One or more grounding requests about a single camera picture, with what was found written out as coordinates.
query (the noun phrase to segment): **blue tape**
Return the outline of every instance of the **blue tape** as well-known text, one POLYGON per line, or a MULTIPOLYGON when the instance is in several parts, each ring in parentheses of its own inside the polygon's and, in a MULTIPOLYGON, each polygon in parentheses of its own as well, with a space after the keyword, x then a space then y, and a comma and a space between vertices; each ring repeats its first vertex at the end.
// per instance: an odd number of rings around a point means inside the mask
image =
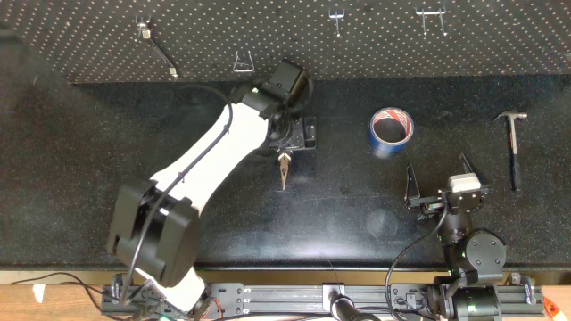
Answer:
POLYGON ((414 122, 410 115, 401 109, 388 107, 377 111, 368 124, 368 140, 373 147, 373 154, 380 158, 386 158, 400 152, 409 142, 414 132, 414 122), (394 119, 401 123, 405 137, 399 142, 386 142, 375 132, 374 125, 381 119, 394 119))

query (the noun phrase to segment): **hammer head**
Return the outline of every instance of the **hammer head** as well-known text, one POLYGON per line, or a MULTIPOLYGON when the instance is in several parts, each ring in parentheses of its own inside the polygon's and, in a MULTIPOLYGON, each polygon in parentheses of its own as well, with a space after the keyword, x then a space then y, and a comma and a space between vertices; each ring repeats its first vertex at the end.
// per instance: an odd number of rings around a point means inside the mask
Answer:
POLYGON ((496 119, 503 117, 503 116, 507 117, 508 120, 526 119, 527 118, 527 112, 505 111, 505 112, 501 113, 500 115, 498 115, 498 117, 496 117, 496 119))

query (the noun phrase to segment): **roll of tape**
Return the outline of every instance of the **roll of tape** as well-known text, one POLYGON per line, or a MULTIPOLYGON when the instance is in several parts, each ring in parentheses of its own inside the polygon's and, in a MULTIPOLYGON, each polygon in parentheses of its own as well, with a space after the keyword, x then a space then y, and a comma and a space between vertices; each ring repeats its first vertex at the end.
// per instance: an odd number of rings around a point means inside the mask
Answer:
POLYGON ((377 111, 368 125, 368 140, 373 154, 387 158, 400 152, 412 137, 414 123, 410 115, 395 107, 377 111))

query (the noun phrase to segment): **wooden floor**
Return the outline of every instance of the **wooden floor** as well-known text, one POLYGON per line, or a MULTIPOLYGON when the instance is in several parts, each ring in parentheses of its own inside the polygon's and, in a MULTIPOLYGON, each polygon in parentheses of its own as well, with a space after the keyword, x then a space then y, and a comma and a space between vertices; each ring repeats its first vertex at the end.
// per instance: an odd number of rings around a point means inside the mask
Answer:
MULTIPOLYGON (((47 285, 38 303, 33 285, 0 285, 0 320, 109 320, 102 317, 81 286, 47 285)), ((544 286, 543 293, 571 317, 571 286, 544 286)), ((95 294, 97 303, 101 296, 95 294)), ((546 318, 527 318, 549 320, 546 318)))

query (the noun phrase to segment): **black table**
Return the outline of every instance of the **black table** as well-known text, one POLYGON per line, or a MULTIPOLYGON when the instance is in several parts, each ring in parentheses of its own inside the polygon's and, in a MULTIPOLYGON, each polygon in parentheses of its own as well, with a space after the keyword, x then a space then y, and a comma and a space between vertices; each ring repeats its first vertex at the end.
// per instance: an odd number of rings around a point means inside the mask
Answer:
MULTIPOLYGON (((173 84, 71 87, 49 70, 0 78, 0 268, 115 269, 105 243, 122 182, 150 177, 219 116, 222 103, 173 84)), ((275 154, 247 156, 202 216, 202 269, 384 269, 434 227, 403 208, 406 164, 423 195, 462 173, 465 153, 492 185, 473 220, 507 242, 507 268, 570 268, 571 78, 522 76, 317 81, 306 110, 318 149, 298 152, 281 191, 275 154), (372 114, 407 111, 415 131, 390 160, 370 155, 372 114), (507 109, 517 124, 524 195, 510 190, 507 109)), ((215 83, 229 93, 233 83, 215 83)), ((436 238, 402 261, 441 269, 436 238)))

